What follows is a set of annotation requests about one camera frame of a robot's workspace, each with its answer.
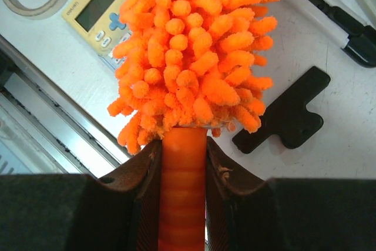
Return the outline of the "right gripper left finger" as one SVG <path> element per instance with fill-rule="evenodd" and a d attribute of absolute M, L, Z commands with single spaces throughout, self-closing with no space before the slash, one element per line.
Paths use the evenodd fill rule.
<path fill-rule="evenodd" d="M 162 144 L 101 178 L 1 176 L 2 250 L 157 250 Z"/>

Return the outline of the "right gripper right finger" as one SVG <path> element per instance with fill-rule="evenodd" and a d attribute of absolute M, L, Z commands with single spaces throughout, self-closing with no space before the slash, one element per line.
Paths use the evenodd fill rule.
<path fill-rule="evenodd" d="M 210 250 L 374 250 L 375 180 L 262 180 L 207 140 Z"/>

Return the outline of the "black clip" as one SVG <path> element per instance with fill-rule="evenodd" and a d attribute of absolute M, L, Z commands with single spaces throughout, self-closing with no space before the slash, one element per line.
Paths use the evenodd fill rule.
<path fill-rule="evenodd" d="M 249 154 L 267 138 L 277 135 L 286 148 L 300 147 L 324 124 L 324 119 L 308 111 L 306 106 L 330 81 L 326 72 L 312 66 L 267 107 L 258 131 L 249 133 L 241 130 L 232 138 L 234 145 Z"/>

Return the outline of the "orange microfiber duster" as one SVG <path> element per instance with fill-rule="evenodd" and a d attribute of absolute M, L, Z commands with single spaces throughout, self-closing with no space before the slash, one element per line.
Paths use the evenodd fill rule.
<path fill-rule="evenodd" d="M 135 155 L 160 140 L 160 185 L 147 188 L 155 211 L 137 250 L 203 250 L 207 137 L 234 123 L 261 127 L 269 77 L 252 66 L 267 63 L 277 26 L 267 4 L 279 0 L 125 0 L 120 22 L 131 36 L 113 56 L 119 97 L 111 116 L 128 116 L 117 141 Z"/>

